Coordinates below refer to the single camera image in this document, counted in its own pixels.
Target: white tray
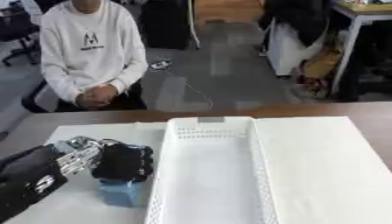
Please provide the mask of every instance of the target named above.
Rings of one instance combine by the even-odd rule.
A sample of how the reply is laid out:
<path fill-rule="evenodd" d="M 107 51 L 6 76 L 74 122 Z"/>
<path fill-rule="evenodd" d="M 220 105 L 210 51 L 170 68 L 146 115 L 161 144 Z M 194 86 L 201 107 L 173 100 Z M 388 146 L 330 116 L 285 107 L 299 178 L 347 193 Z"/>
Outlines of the white tray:
<path fill-rule="evenodd" d="M 168 122 L 146 224 L 277 224 L 249 117 Z"/>

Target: cloth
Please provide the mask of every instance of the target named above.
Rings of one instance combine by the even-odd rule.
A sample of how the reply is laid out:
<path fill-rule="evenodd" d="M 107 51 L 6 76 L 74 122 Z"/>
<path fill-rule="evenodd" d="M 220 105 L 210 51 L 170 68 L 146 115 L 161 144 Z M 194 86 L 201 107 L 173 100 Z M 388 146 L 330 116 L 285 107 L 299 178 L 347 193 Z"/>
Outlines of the cloth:
<path fill-rule="evenodd" d="M 140 82 L 135 83 L 126 93 L 120 94 L 113 101 L 103 108 L 97 110 L 131 110 L 147 109 L 142 99 L 142 86 Z M 84 108 L 75 106 L 71 102 L 59 100 L 56 112 L 81 112 Z"/>
<path fill-rule="evenodd" d="M 311 46 L 327 26 L 329 5 L 330 0 L 269 0 L 259 25 L 266 29 L 275 18 L 296 29 L 304 46 Z"/>
<path fill-rule="evenodd" d="M 107 84 L 121 94 L 147 69 L 137 25 L 117 3 L 101 0 L 92 14 L 78 12 L 72 1 L 60 3 L 43 16 L 41 27 L 42 74 L 66 102 Z"/>

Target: white tabletop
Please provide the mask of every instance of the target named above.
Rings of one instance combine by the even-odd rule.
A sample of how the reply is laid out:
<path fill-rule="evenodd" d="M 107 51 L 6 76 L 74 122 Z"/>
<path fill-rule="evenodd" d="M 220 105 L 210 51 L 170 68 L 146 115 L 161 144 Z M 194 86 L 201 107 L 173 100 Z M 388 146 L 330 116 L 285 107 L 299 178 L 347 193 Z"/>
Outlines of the white tabletop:
<path fill-rule="evenodd" d="M 392 223 L 392 174 L 345 117 L 257 120 L 267 151 L 279 224 Z M 147 144 L 156 152 L 164 123 L 59 127 L 48 143 L 78 135 Z M 7 224 L 142 224 L 145 207 L 107 206 L 88 172 Z M 145 184 L 147 199 L 151 182 Z"/>

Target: hand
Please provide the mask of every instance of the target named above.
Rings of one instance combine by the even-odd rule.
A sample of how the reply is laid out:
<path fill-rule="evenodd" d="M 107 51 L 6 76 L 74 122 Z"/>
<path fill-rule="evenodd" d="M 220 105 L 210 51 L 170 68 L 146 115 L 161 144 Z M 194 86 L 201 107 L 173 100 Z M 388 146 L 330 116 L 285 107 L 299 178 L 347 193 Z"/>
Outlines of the hand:
<path fill-rule="evenodd" d="M 76 104 L 84 109 L 98 109 L 108 105 L 106 102 L 97 101 L 88 94 L 79 94 L 76 97 Z"/>
<path fill-rule="evenodd" d="M 104 87 L 93 87 L 86 91 L 85 95 L 95 102 L 101 102 L 107 105 L 117 95 L 117 88 L 110 84 Z"/>

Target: office chair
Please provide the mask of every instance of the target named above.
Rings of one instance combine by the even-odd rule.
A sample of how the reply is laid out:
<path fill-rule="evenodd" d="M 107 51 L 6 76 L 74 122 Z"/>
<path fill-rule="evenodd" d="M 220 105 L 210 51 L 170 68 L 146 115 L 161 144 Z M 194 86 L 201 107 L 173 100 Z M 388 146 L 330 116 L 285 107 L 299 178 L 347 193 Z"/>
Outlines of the office chair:
<path fill-rule="evenodd" d="M 42 13 L 49 11 L 54 5 L 65 2 L 66 0 L 34 0 Z"/>
<path fill-rule="evenodd" d="M 20 55 L 25 55 L 32 65 L 36 65 L 37 61 L 33 58 L 32 52 L 37 50 L 37 45 L 27 46 L 30 35 L 38 32 L 39 27 L 30 22 L 29 14 L 19 6 L 13 6 L 2 10 L 0 17 L 0 41 L 11 42 L 17 40 L 22 46 L 21 49 L 11 50 L 11 54 L 4 58 L 2 62 L 10 67 L 9 60 Z"/>

